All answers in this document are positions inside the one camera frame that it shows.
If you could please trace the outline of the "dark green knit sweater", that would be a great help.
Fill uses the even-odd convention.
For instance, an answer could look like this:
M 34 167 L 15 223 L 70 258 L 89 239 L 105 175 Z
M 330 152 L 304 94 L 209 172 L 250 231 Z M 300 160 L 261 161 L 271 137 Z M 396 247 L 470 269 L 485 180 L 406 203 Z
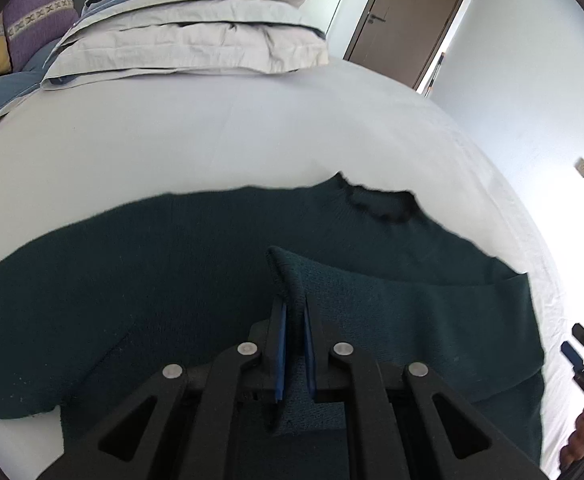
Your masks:
M 201 365 L 244 340 L 276 296 L 296 376 L 313 298 L 351 344 L 429 365 L 539 460 L 544 352 L 527 277 L 412 194 L 341 176 L 159 195 L 0 261 L 0 418 L 59 408 L 75 442 L 165 365 Z

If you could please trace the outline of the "light grey bed sheet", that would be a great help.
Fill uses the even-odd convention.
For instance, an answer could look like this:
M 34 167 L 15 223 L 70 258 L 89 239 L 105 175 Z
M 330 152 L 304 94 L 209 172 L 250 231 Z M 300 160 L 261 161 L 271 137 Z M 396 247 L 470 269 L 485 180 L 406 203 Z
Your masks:
M 344 61 L 283 76 L 163 75 L 30 93 L 0 119 L 0 260 L 34 238 L 166 192 L 296 188 L 342 174 L 414 192 L 427 214 L 531 280 L 546 352 L 542 470 L 574 408 L 562 305 L 511 185 L 434 102 Z

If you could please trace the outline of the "blue folded duvet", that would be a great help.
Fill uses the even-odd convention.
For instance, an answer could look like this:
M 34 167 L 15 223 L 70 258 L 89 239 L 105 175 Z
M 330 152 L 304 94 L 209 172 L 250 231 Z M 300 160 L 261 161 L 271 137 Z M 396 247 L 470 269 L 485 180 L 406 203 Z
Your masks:
M 54 39 L 38 50 L 20 72 L 0 76 L 0 119 L 40 87 L 45 62 L 58 43 Z

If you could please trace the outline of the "brown wooden door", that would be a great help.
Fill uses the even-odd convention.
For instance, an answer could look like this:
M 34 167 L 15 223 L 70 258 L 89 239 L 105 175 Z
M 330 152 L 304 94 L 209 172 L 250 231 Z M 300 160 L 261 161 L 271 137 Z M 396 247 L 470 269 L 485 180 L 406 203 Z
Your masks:
M 417 89 L 463 0 L 368 0 L 345 60 Z

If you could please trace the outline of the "purple patterned cushion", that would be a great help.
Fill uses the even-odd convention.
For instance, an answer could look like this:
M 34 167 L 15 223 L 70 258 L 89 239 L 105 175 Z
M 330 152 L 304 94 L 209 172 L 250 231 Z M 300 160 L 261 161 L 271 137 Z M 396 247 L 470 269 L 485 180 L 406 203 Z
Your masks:
M 74 0 L 10 0 L 3 10 L 3 25 L 14 72 L 77 20 Z

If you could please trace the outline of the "wall power socket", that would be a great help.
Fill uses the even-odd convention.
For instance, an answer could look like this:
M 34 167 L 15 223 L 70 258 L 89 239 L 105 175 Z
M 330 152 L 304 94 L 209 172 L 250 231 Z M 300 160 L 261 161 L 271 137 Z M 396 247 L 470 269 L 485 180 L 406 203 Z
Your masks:
M 579 158 L 574 165 L 575 169 L 577 170 L 578 174 L 584 178 L 584 159 Z

